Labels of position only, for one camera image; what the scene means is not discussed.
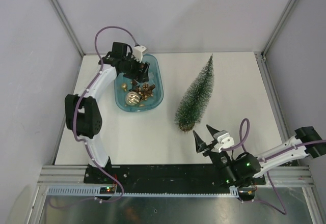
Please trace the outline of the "small green christmas tree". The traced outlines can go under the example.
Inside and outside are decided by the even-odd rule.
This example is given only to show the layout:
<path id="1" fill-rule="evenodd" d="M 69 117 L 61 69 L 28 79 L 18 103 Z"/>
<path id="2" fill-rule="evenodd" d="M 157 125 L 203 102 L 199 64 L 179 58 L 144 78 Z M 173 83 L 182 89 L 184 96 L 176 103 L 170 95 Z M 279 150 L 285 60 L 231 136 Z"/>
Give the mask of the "small green christmas tree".
<path id="1" fill-rule="evenodd" d="M 214 88 L 213 56 L 186 90 L 175 113 L 175 124 L 182 132 L 193 130 L 205 114 Z"/>

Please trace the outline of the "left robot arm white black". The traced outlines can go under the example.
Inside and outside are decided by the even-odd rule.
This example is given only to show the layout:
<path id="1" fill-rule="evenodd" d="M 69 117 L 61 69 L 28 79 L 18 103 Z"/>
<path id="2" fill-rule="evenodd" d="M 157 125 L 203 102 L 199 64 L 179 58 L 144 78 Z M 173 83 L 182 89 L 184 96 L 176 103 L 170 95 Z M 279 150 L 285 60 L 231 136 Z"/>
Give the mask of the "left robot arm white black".
<path id="1" fill-rule="evenodd" d="M 113 171 L 106 167 L 109 156 L 99 136 L 102 116 L 98 102 L 119 74 L 145 82 L 149 80 L 149 67 L 148 62 L 138 61 L 131 54 L 120 58 L 101 56 L 98 70 L 90 83 L 80 93 L 65 97 L 66 126 L 72 131 L 75 141 L 82 142 L 86 147 L 91 165 L 98 167 L 94 176 L 101 183 L 109 182 Z"/>

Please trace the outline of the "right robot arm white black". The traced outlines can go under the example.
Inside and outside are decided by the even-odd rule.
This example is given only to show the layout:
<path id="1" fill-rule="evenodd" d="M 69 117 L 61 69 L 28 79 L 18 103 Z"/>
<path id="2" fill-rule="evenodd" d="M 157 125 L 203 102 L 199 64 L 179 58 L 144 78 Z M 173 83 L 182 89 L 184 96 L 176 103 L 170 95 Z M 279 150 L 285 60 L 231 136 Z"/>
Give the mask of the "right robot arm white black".
<path id="1" fill-rule="evenodd" d="M 205 143 L 199 135 L 193 131 L 196 152 L 209 157 L 216 171 L 220 186 L 247 187 L 269 170 L 292 160 L 303 159 L 325 154 L 325 140 L 317 139 L 317 132 L 313 127 L 302 127 L 295 131 L 295 135 L 286 142 L 258 155 L 253 155 L 244 150 L 236 159 L 228 155 L 229 151 L 243 147 L 249 132 L 240 138 L 235 144 L 230 133 L 218 131 L 209 125 L 206 126 L 212 134 L 213 141 Z"/>

